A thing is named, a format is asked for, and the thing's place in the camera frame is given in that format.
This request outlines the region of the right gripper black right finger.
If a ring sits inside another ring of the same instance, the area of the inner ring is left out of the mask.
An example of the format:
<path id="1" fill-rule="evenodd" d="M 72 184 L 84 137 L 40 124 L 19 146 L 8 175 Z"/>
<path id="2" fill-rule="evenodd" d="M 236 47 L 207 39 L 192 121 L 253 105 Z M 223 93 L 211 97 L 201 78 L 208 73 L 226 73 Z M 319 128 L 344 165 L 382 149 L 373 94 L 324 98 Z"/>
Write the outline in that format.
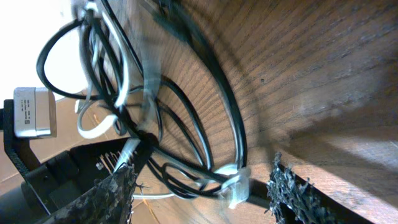
<path id="1" fill-rule="evenodd" d="M 275 155 L 267 183 L 270 210 L 277 223 L 370 223 L 283 166 L 281 156 L 279 152 Z"/>

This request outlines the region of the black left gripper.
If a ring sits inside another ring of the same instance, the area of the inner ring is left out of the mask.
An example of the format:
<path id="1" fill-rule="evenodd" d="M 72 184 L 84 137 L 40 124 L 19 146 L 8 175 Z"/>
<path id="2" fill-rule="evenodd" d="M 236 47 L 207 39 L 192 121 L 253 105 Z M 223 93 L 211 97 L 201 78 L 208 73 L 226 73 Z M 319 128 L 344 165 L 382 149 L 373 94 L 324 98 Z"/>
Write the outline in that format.
<path id="1" fill-rule="evenodd" d="M 134 166 L 138 176 L 159 142 L 148 134 L 133 148 L 127 162 L 119 165 L 121 149 L 131 142 L 123 138 L 81 145 L 40 163 L 30 150 L 29 140 L 5 136 L 5 152 L 24 181 L 1 196 L 1 223 L 39 223 L 111 176 L 123 164 Z"/>

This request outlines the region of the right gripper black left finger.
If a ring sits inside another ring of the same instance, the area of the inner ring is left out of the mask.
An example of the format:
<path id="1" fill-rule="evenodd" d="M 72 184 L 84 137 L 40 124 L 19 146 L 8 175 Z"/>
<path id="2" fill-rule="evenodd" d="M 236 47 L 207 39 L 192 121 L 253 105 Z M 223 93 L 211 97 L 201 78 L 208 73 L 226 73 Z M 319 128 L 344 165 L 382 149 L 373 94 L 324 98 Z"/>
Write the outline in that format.
<path id="1" fill-rule="evenodd" d="M 127 224 L 131 220 L 136 177 L 134 166 L 123 164 L 81 197 L 38 222 Z"/>

